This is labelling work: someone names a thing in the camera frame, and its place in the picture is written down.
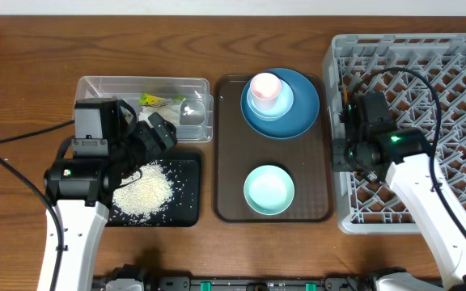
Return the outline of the pink cup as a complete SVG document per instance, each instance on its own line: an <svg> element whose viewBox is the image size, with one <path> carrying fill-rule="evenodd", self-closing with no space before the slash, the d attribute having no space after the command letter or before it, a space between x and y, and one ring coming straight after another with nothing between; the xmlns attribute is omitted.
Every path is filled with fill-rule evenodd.
<svg viewBox="0 0 466 291"><path fill-rule="evenodd" d="M253 77L250 91L253 101L259 110L269 110L274 107L282 90L280 79L271 73L260 73Z"/></svg>

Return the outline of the wooden chopstick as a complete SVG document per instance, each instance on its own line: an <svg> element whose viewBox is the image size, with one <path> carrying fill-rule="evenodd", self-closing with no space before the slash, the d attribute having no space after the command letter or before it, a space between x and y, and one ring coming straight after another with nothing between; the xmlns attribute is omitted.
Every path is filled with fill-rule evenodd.
<svg viewBox="0 0 466 291"><path fill-rule="evenodd" d="M347 90L347 86L343 86L342 87L342 96L343 96L343 107L345 107L347 104L349 104L349 101L348 101L348 90Z"/></svg>

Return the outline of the white tissue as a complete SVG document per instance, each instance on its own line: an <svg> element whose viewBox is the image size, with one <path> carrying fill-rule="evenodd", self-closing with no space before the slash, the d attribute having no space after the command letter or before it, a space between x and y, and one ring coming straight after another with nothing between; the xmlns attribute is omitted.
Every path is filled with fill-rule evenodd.
<svg viewBox="0 0 466 291"><path fill-rule="evenodd" d="M167 122L179 126L182 104L183 102L180 100L169 100L167 103L162 103L160 106L143 106L142 111L138 115L138 119L140 121L146 121L148 125L151 125L148 117L154 113L158 113Z"/></svg>

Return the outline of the yellow green snack wrapper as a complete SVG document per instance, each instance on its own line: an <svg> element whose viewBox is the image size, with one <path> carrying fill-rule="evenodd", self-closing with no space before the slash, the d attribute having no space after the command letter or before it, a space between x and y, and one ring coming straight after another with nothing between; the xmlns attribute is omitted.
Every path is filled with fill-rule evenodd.
<svg viewBox="0 0 466 291"><path fill-rule="evenodd" d="M164 98L156 95L142 93L138 100L138 106L161 108L164 106L181 105L186 100L183 96Z"/></svg>

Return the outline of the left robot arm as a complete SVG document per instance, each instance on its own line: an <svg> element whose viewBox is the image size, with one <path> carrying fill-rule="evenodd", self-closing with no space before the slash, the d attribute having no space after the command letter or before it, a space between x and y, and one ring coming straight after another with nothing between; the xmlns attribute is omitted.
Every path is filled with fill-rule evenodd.
<svg viewBox="0 0 466 291"><path fill-rule="evenodd" d="M80 99L75 134L44 173L47 238L38 288L88 290L96 253L122 180L173 148L176 126L158 113L140 121L122 99Z"/></svg>

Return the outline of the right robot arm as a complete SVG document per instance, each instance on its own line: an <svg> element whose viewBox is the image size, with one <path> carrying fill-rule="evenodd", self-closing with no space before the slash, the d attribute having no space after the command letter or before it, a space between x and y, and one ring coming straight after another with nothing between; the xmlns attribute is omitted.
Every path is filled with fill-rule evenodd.
<svg viewBox="0 0 466 291"><path fill-rule="evenodd" d="M343 111L349 170L384 181L409 211L435 258L443 288L466 290L466 211L444 177L435 146L416 128L398 129L382 93Z"/></svg>

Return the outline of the dark blue plate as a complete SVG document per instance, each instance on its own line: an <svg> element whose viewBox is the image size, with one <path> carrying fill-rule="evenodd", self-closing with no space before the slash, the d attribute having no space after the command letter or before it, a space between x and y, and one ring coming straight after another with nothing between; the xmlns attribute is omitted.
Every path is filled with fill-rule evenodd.
<svg viewBox="0 0 466 291"><path fill-rule="evenodd" d="M287 68L266 70L285 81L294 95L290 110L277 120L265 121L248 107L248 88L244 86L240 97L240 108L249 126L260 135L272 139L291 139L305 133L320 114L320 96L324 93L323 81L313 74L302 74Z"/></svg>

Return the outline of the mint green bowl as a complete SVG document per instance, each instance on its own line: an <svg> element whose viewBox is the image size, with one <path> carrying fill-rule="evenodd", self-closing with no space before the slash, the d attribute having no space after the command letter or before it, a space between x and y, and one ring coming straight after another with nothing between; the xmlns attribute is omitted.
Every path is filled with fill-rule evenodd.
<svg viewBox="0 0 466 291"><path fill-rule="evenodd" d="M275 216L284 213L294 200L294 181L285 170L264 165L252 170L244 181L244 199L256 213Z"/></svg>

